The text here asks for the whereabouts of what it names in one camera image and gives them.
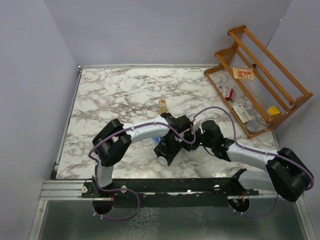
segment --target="wooden dowel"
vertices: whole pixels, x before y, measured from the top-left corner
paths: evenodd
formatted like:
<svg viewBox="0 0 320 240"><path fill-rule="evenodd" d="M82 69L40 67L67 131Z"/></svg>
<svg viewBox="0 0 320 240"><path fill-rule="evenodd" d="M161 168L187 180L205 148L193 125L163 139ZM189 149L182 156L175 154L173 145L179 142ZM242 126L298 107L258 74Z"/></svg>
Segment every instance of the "wooden dowel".
<svg viewBox="0 0 320 240"><path fill-rule="evenodd" d="M269 93L275 98L275 100L281 105L281 107L288 111L289 107L285 104L285 102L281 99L281 97L278 96L278 94L272 89L272 87L266 82L266 80L260 75L260 73L252 67L249 60L242 54L242 52L239 49L236 49L235 52L239 55L239 57L245 62L245 64L252 69L253 73L256 75L256 77L260 80L260 82L264 85L264 87L269 91Z"/></svg>
<svg viewBox="0 0 320 240"><path fill-rule="evenodd" d="M309 93L304 88L304 86L302 86L302 84L281 64L281 62L279 62L276 59L276 57L247 28L244 28L243 30L304 95Z"/></svg>
<svg viewBox="0 0 320 240"><path fill-rule="evenodd" d="M277 82L277 80L270 74L270 72L261 64L261 62L253 55L253 53L244 45L244 43L233 33L229 33L231 37L239 44L239 46L248 54L254 63L262 70L262 72L270 79L273 85L282 93L282 95L291 103L293 98L287 91Z"/></svg>

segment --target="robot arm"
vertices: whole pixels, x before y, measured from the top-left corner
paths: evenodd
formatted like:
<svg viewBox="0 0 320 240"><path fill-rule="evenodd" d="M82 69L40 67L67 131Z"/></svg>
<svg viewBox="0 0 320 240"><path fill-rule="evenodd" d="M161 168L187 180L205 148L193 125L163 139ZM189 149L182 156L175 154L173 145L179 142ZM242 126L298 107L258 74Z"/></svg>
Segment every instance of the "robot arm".
<svg viewBox="0 0 320 240"><path fill-rule="evenodd" d="M100 186L106 187L112 182L114 164L122 159L130 144L153 137L161 137L154 152L158 158L166 159L168 166L182 148L194 151L198 147L205 147L211 149L219 159L244 163L263 170L243 172L238 181L244 189L276 191L284 199L295 202L310 184L310 178L307 174L293 164L289 164L279 157L268 155L267 151L263 149L253 147L251 147L253 151L244 149L239 147L234 140L225 138L213 120L203 122L202 130L197 129L194 133L195 136L190 129L191 126L193 126L193 122L187 116L174 118L170 113L163 113L155 119L136 124L122 124L118 119L110 121L92 141L96 146L105 138L118 133L116 139L110 138L96 148L95 153L100 159L97 173ZM191 142L195 137L195 141L192 144L185 143L179 140L171 129L179 134L183 133L185 140ZM280 151L268 151L268 153L282 155L310 172L294 152L288 148L283 148Z"/></svg>

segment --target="small jar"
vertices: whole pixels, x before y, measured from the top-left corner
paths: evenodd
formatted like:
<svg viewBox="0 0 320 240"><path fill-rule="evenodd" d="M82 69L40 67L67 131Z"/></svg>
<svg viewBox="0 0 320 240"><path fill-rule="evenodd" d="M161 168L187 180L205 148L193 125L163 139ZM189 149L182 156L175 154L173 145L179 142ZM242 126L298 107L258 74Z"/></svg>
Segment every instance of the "small jar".
<svg viewBox="0 0 320 240"><path fill-rule="evenodd" d="M164 99L161 99L159 101L159 105L158 105L158 113L159 115L166 113L167 112L167 102Z"/></svg>

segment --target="metal frame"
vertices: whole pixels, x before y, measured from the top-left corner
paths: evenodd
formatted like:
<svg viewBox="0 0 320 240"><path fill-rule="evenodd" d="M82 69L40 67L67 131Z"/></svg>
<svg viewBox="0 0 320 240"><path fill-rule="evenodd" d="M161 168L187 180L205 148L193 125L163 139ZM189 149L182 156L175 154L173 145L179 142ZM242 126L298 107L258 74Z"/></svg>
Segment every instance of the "metal frame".
<svg viewBox="0 0 320 240"><path fill-rule="evenodd" d="M75 90L74 90L74 93L73 93L73 96L72 96L71 105L70 105L69 112L68 112L68 115L67 115L67 118L66 118L66 122L65 122L65 125L64 125L62 139L61 139L61 142L60 142L58 154L57 154L56 159L55 159L55 162L57 164L60 162L60 157L61 157L61 154L62 154L62 150L64 149L66 135L67 135L67 131L68 131L69 123L70 123L70 117L71 117L71 114L72 114L72 110L74 109L74 104L75 104L75 101L76 101L76 96L77 96L77 92L78 92L78 88L79 88L79 84L80 84L81 75L82 75L82 69L79 66L79 73L78 73L78 78L77 78L76 84L75 84Z"/></svg>
<svg viewBox="0 0 320 240"><path fill-rule="evenodd" d="M29 240L37 240L39 238L42 223L43 223L44 217L45 217L47 203L48 203L48 201L43 201L43 200L40 200L38 203L38 206L37 206L36 212L35 212L35 216L34 216L34 220L33 220L33 224L32 224L32 228L31 228L31 232L29 235Z"/></svg>
<svg viewBox="0 0 320 240"><path fill-rule="evenodd" d="M124 68L211 68L217 64L108 64L83 65L79 69L124 69Z"/></svg>
<svg viewBox="0 0 320 240"><path fill-rule="evenodd" d="M84 65L79 66L79 74L76 81L75 90L72 96L72 102L68 112L67 120L63 130L63 135L61 143L59 146L58 154L55 161L55 170L58 170L58 165L60 162L60 157L64 147L64 142L67 134L67 130L70 123L70 117L73 111L73 107L76 101L76 95L78 92L78 87L80 84L81 76L83 69L114 69L114 68L207 68L213 67L216 64L111 64L111 65ZM279 150L279 142L276 132L272 131L273 138L276 144L277 149ZM110 201L110 197L105 198L82 198L81 188L85 182L91 182L91 180L45 180L43 181L42 190L40 193L40 198L38 206L36 209L35 217L33 220L32 228L29 235L29 240L37 240L40 236L40 231L42 223L44 220L47 203L48 201L74 201L74 200L84 200L84 201ZM275 198L276 194L269 191L259 191L260 195L250 196L250 198ZM238 196L228 196L228 199L232 199ZM309 240L316 240L316 233L313 228L309 212L303 196L301 196L296 202L296 206L300 215L300 219L306 233L306 236Z"/></svg>

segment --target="white marble table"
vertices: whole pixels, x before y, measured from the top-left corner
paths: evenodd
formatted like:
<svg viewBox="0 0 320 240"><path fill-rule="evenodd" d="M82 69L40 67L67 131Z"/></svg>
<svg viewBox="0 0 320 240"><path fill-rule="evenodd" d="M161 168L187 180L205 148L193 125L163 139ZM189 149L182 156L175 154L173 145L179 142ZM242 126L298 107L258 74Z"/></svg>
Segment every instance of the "white marble table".
<svg viewBox="0 0 320 240"><path fill-rule="evenodd" d="M215 89L204 76L205 68L128 68L84 69L76 94L57 179L89 179L94 161L88 158L92 139L112 119L122 123L137 123L158 116L158 101L164 98L173 116L191 115L203 108L218 106L226 109ZM226 71L211 75L221 85L235 87L239 101L253 119L260 121L254 107L244 97ZM218 109L199 116L213 119L225 137L231 138L232 125ZM236 123L237 138L243 144L275 150L271 132L247 139ZM155 153L157 144L147 139L131 145L123 159L114 166L113 178L212 178L231 177L242 163L227 162L210 156L203 148L188 152L184 149L171 166L162 165Z"/></svg>

